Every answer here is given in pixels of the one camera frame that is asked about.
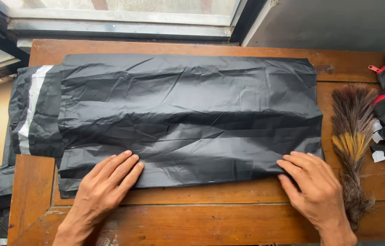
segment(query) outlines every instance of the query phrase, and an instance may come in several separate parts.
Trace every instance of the yellow feathers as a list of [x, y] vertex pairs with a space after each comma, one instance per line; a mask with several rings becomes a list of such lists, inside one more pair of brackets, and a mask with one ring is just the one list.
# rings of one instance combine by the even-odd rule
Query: yellow feathers
[[332, 136], [332, 142], [342, 153], [346, 153], [352, 160], [358, 161], [363, 156], [370, 139], [366, 139], [360, 133], [346, 132], [339, 136]]

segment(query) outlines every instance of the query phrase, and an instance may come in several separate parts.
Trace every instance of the hand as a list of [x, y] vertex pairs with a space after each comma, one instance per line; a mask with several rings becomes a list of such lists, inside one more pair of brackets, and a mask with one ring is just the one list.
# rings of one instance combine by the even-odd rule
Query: hand
[[320, 234], [322, 246], [353, 246], [357, 237], [346, 217], [343, 192], [332, 168], [313, 154], [291, 152], [277, 164], [297, 182], [278, 176], [291, 205], [305, 216]]
[[53, 246], [82, 245], [95, 225], [119, 205], [144, 168], [141, 162], [135, 165], [139, 157], [131, 155], [127, 150], [108, 157], [83, 178], [74, 205], [57, 229]]

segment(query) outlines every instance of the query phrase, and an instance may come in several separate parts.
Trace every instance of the brown feathers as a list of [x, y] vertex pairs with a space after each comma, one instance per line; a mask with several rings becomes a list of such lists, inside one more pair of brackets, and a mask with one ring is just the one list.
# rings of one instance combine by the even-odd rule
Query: brown feathers
[[358, 229], [359, 218], [375, 203], [375, 198], [366, 199], [359, 183], [362, 157], [373, 134], [375, 118], [372, 101], [375, 90], [345, 86], [332, 92], [334, 113], [332, 116], [332, 142], [334, 150], [343, 163], [340, 182], [346, 215], [353, 231]]

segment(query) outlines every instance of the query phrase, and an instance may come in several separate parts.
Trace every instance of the zipper pull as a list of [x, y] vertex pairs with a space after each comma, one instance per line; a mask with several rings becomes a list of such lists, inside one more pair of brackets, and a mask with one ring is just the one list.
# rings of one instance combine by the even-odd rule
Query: zipper pull
[[379, 69], [379, 68], [377, 68], [377, 67], [375, 67], [375, 66], [372, 66], [372, 65], [370, 65], [369, 66], [369, 69], [370, 70], [373, 70], [373, 71], [375, 71], [375, 72], [379, 72], [381, 69]]

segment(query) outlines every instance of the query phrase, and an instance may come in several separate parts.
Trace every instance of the wooden table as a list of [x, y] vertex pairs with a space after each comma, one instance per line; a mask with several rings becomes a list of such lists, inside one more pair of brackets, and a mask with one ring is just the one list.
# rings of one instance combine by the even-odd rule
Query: wooden table
[[[381, 67], [374, 52], [245, 48], [110, 41], [34, 40], [30, 65], [60, 64], [72, 53], [171, 53], [219, 56], [308, 58], [317, 70], [318, 105], [324, 114], [322, 144], [335, 173], [331, 92], [345, 84], [379, 89], [369, 65]], [[361, 221], [359, 240], [385, 240], [385, 161], [365, 155], [362, 184], [375, 195], [375, 209]], [[10, 211], [9, 245], [51, 245], [74, 199], [62, 200], [53, 158], [19, 155]], [[131, 191], [89, 239], [97, 245], [191, 246], [319, 242], [312, 225], [289, 204], [276, 178], [201, 187]]]

